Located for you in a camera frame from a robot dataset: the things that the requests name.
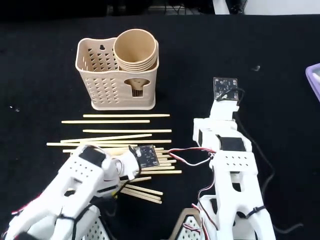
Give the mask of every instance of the black table surface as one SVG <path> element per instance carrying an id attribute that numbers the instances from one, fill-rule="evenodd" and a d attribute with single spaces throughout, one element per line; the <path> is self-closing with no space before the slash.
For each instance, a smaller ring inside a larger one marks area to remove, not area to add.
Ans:
<path id="1" fill-rule="evenodd" d="M 193 118 L 209 115 L 213 77 L 236 77 L 246 91 L 239 116 L 276 169 L 265 205 L 273 223 L 303 228 L 280 240 L 317 236 L 319 221 L 320 103 L 306 75 L 320 62 L 319 15 L 300 16 L 133 16 L 20 22 L 0 25 L 0 223 L 35 198 L 56 176 L 68 156 L 46 142 L 88 137 L 80 120 L 93 110 L 75 69 L 82 38 L 115 37 L 143 28 L 159 42 L 156 106 L 170 113 L 152 119 L 150 128 L 172 128 L 166 148 L 187 148 Z M 94 125 L 90 128 L 141 128 L 141 125 Z M 270 169 L 253 149 L 262 183 Z M 190 153 L 190 161 L 203 155 Z M 183 174 L 153 176 L 141 183 L 164 192 L 161 205 L 120 195 L 116 217 L 107 219 L 119 239 L 165 239 L 182 209 L 197 202 L 197 191 L 211 180 L 208 166 L 177 163 Z"/>

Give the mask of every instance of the cup rim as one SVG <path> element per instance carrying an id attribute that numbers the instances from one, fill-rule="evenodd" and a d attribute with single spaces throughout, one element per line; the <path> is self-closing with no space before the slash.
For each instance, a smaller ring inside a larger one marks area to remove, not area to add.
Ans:
<path id="1" fill-rule="evenodd" d="M 124 35 L 124 34 L 126 34 L 126 33 L 128 33 L 128 32 L 131 32 L 131 31 L 141 31 L 141 32 L 145 32 L 145 33 L 147 33 L 148 35 L 150 35 L 150 36 L 152 37 L 152 39 L 153 39 L 153 42 L 154 42 L 153 52 L 151 53 L 150 56 L 148 56 L 148 57 L 147 57 L 146 59 L 144 59 L 144 60 L 137 61 L 137 62 L 124 61 L 124 60 L 122 60 L 122 59 L 117 55 L 117 53 L 116 53 L 116 48 L 115 48 L 115 46 L 116 46 L 116 43 L 117 43 L 119 37 L 121 37 L 122 35 Z M 123 33 L 121 33 L 121 34 L 115 39 L 115 41 L 114 41 L 114 43 L 113 43 L 113 52 L 114 52 L 114 57 L 115 57 L 115 59 L 116 59 L 118 62 L 123 62 L 123 63 L 129 64 L 129 65 L 130 65 L 130 64 L 143 64 L 143 63 L 149 61 L 149 60 L 156 54 L 156 50 L 157 50 L 157 42 L 156 42 L 155 37 L 154 37 L 150 32 L 148 32 L 148 31 L 146 31 L 146 30 L 144 30 L 144 29 L 140 29 L 140 28 L 132 28 L 132 29 L 129 29 L 129 30 L 124 31 Z"/>
<path id="2" fill-rule="evenodd" d="M 144 67 L 129 67 L 129 66 L 122 66 L 121 64 L 118 63 L 118 65 L 121 67 L 121 68 L 125 68 L 126 71 L 135 71 L 135 72 L 143 72 L 143 71 L 146 71 L 147 69 L 151 68 L 152 65 L 155 64 L 155 62 L 157 61 L 157 57 L 155 58 L 155 61 L 154 62 L 150 62 L 149 64 L 147 64 L 146 66 Z"/>
<path id="3" fill-rule="evenodd" d="M 155 55 L 149 62 L 145 63 L 145 64 L 140 64 L 140 65 L 127 65 L 125 63 L 122 62 L 118 62 L 119 65 L 124 66 L 125 68 L 129 68 L 129 69 L 141 69 L 141 68 L 146 68 L 149 66 L 152 66 L 152 64 L 154 64 L 157 61 L 157 55 Z"/>

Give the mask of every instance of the beige plastic basket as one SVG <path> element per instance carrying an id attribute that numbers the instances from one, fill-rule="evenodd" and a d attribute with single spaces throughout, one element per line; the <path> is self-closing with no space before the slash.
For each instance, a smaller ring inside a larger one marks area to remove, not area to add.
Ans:
<path id="1" fill-rule="evenodd" d="M 118 70 L 114 55 L 116 38 L 84 38 L 78 43 L 75 67 L 96 110 L 150 110 L 156 104 L 157 61 L 151 70 Z"/>

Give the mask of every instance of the white robotic arm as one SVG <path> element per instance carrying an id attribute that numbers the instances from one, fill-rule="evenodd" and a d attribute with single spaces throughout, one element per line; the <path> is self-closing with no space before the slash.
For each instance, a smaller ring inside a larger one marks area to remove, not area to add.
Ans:
<path id="1" fill-rule="evenodd" d="M 138 171 L 131 151 L 113 158 L 94 146 L 79 146 L 42 194 L 12 219 L 5 239 L 23 232 L 41 240 L 81 239 L 100 214 L 92 198 L 112 196 L 121 187 L 120 177 L 132 180 Z M 74 194 L 67 197 L 68 189 Z"/>
<path id="2" fill-rule="evenodd" d="M 259 240 L 275 240 L 259 187 L 251 142 L 237 131 L 233 120 L 233 113 L 239 109 L 239 91 L 234 89 L 239 89 L 236 79 L 215 78 L 215 100 L 210 117 L 194 119 L 193 140 L 200 147 L 216 151 L 209 163 L 216 195 L 204 195 L 200 202 L 217 228 L 198 203 L 200 215 L 210 240 L 255 240 L 255 232 Z M 234 184 L 239 185 L 239 189 L 236 190 Z M 216 213 L 211 199 L 216 199 Z M 240 218 L 237 212 L 246 217 Z"/>

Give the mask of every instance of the wooden chopstick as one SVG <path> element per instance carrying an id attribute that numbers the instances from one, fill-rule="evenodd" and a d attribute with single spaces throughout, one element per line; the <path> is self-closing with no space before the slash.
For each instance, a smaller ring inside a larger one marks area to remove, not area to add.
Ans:
<path id="1" fill-rule="evenodd" d="M 152 190 L 149 188 L 135 186 L 135 185 L 131 185 L 131 184 L 126 184 L 125 187 L 129 188 L 129 189 L 134 189 L 134 190 L 139 190 L 142 192 L 150 193 L 150 194 L 160 195 L 160 196 L 162 196 L 164 194 L 162 191 L 156 191 L 156 190 Z"/>
<path id="2" fill-rule="evenodd" d="M 131 180 L 130 183 L 137 183 L 137 182 L 142 182 L 142 181 L 146 181 L 146 180 L 150 180 L 150 179 L 151 179 L 150 176 L 138 177 L 138 178 Z"/>
<path id="3" fill-rule="evenodd" d="M 55 146 L 55 147 L 78 147 L 85 145 L 85 142 L 80 142 L 80 143 L 70 143 L 70 142 L 47 142 L 47 146 Z M 109 147 L 109 148 L 116 148 L 116 147 L 127 147 L 128 144 L 97 144 L 95 143 L 94 145 L 98 147 Z"/>
<path id="4" fill-rule="evenodd" d="M 103 140 L 116 140 L 116 139 L 135 139 L 151 137 L 152 134 L 134 134 L 134 135 L 122 135 L 122 136 L 103 136 L 103 137 L 90 137 L 90 138 L 78 138 L 61 140 L 60 143 L 76 143 L 76 142 L 87 142 L 87 141 L 103 141 Z"/>
<path id="5" fill-rule="evenodd" d="M 110 141 L 90 141 L 92 144 L 169 144 L 171 140 L 110 140 Z"/>
<path id="6" fill-rule="evenodd" d="M 126 194 L 126 195 L 130 195 L 130 196 L 133 196 L 133 197 L 136 197 L 136 198 L 144 199 L 144 200 L 156 203 L 156 204 L 162 204 L 162 201 L 160 201 L 160 200 L 156 200 L 156 199 L 153 199 L 153 198 L 150 198 L 150 197 L 146 197 L 146 196 L 142 196 L 142 195 L 139 195 L 139 194 L 136 194 L 136 193 L 132 193 L 132 192 L 127 191 L 126 189 L 122 189 L 121 193 Z"/>
<path id="7" fill-rule="evenodd" d="M 163 118 L 170 114 L 84 114 L 84 118 Z"/>
<path id="8" fill-rule="evenodd" d="M 152 167 L 144 167 L 142 171 L 160 171 L 160 170 L 172 170 L 175 169 L 174 166 L 152 166 Z"/>
<path id="9" fill-rule="evenodd" d="M 156 199 L 156 200 L 161 200 L 161 197 L 155 196 L 155 195 L 152 195 L 152 194 L 149 194 L 149 193 L 145 193 L 145 192 L 142 192 L 142 191 L 133 190 L 133 189 L 130 189 L 130 188 L 127 188 L 127 187 L 124 187 L 123 189 L 125 189 L 126 191 L 128 191 L 128 192 L 130 192 L 130 193 L 133 193 L 133 194 L 139 194 L 139 195 L 145 196 L 145 197 L 147 197 L 147 198 Z"/>
<path id="10" fill-rule="evenodd" d="M 62 124 L 148 124 L 150 120 L 71 120 Z"/>
<path id="11" fill-rule="evenodd" d="M 170 155 L 157 155 L 156 157 L 157 157 L 158 159 L 172 158 Z"/>
<path id="12" fill-rule="evenodd" d="M 176 163 L 177 162 L 177 160 L 159 160 L 159 164 L 174 164 L 174 163 Z"/>
<path id="13" fill-rule="evenodd" d="M 181 174 L 181 170 L 164 170 L 164 171 L 142 171 L 142 175 L 149 174 Z"/>
<path id="14" fill-rule="evenodd" d="M 113 130 L 113 129 L 83 129 L 84 133 L 100 133 L 100 134 L 137 134 L 137 133 L 171 133 L 171 129 L 141 129 L 141 130 Z"/>

